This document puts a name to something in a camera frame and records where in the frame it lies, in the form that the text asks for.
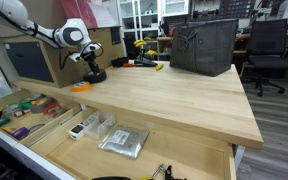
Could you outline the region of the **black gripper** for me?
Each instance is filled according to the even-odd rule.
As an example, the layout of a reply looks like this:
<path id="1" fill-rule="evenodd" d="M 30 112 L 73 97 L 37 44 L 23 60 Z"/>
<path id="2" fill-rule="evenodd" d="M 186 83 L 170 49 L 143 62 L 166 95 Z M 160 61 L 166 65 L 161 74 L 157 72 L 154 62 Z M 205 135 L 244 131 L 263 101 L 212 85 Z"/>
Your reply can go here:
<path id="1" fill-rule="evenodd" d="M 94 74 L 98 74 L 98 73 L 99 73 L 99 66 L 98 66 L 98 64 L 95 62 L 96 55 L 95 55 L 94 52 L 89 52 L 89 53 L 83 54 L 83 55 L 82 55 L 82 58 L 88 63 L 91 71 L 92 71 Z"/>

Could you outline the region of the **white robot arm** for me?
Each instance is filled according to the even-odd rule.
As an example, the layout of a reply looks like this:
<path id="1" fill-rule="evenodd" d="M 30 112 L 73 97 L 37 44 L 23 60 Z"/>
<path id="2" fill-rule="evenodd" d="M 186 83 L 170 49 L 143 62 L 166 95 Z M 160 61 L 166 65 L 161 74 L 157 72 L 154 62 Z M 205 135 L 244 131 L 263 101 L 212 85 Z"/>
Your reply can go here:
<path id="1" fill-rule="evenodd" d="M 48 29 L 29 19 L 28 10 L 20 0 L 0 0 L 0 24 L 40 39 L 54 48 L 77 47 L 78 52 L 70 58 L 75 62 L 84 59 L 94 74 L 100 72 L 94 53 L 100 46 L 90 39 L 80 18 L 67 19 L 62 27 Z"/>

